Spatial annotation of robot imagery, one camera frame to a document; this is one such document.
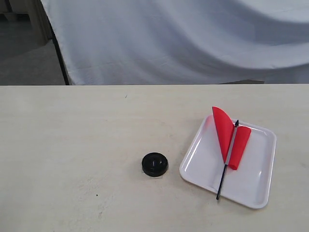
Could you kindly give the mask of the red flag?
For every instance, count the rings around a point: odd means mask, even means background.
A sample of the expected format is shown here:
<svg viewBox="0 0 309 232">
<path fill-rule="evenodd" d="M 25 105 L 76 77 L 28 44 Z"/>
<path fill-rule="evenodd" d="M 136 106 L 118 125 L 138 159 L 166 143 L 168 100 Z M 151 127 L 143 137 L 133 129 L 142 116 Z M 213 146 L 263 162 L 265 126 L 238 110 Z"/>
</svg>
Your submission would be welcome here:
<svg viewBox="0 0 309 232">
<path fill-rule="evenodd" d="M 232 122 L 229 115 L 216 106 L 212 107 L 213 119 L 224 162 L 224 168 L 218 187 L 216 199 L 219 200 L 228 168 L 237 170 L 249 141 L 252 130 L 241 126 L 239 121 Z"/>
</svg>

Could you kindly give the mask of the black backdrop stand pole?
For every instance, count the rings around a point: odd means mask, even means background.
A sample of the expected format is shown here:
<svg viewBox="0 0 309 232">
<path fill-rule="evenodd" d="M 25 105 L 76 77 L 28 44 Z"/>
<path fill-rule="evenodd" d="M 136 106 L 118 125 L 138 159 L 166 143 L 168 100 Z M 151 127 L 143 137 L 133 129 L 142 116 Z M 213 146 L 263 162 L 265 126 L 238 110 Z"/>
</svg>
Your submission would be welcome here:
<svg viewBox="0 0 309 232">
<path fill-rule="evenodd" d="M 53 44 L 54 44 L 54 47 L 55 47 L 55 51 L 56 51 L 56 55 L 57 55 L 58 62 L 59 62 L 59 65 L 60 65 L 60 69 L 61 69 L 61 72 L 62 72 L 62 76 L 63 76 L 64 82 L 65 82 L 65 85 L 68 86 L 68 85 L 70 85 L 70 82 L 69 82 L 68 74 L 67 74 L 67 71 L 66 71 L 65 63 L 64 63 L 64 60 L 63 60 L 63 57 L 62 57 L 62 54 L 61 54 L 61 51 L 60 51 L 60 47 L 59 47 L 59 44 L 58 44 L 58 41 L 56 39 L 56 36 L 55 36 L 55 33 L 54 33 L 54 30 L 52 28 L 51 23 L 49 23 L 49 25 L 50 25 L 51 34 L 52 34 L 52 41 L 53 41 Z"/>
</svg>

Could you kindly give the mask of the white backdrop cloth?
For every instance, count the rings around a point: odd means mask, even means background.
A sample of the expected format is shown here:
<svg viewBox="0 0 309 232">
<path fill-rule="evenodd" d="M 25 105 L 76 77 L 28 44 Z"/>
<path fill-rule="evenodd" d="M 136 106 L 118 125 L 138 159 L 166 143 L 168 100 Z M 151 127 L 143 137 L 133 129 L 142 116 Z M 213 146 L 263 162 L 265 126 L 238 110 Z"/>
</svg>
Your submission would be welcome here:
<svg viewBox="0 0 309 232">
<path fill-rule="evenodd" d="M 309 81 L 306 0 L 44 0 L 75 85 Z"/>
</svg>

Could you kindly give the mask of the white plastic tray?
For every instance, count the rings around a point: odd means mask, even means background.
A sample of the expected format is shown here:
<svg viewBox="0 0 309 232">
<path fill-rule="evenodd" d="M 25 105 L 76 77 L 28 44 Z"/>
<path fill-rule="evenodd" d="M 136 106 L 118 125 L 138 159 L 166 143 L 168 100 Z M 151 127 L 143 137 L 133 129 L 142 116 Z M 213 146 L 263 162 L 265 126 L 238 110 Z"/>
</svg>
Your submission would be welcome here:
<svg viewBox="0 0 309 232">
<path fill-rule="evenodd" d="M 221 196 L 252 209 L 267 205 L 276 148 L 274 132 L 241 121 L 252 130 L 237 170 L 228 168 Z M 217 193 L 224 162 L 212 115 L 202 121 L 179 172 L 194 185 Z"/>
</svg>

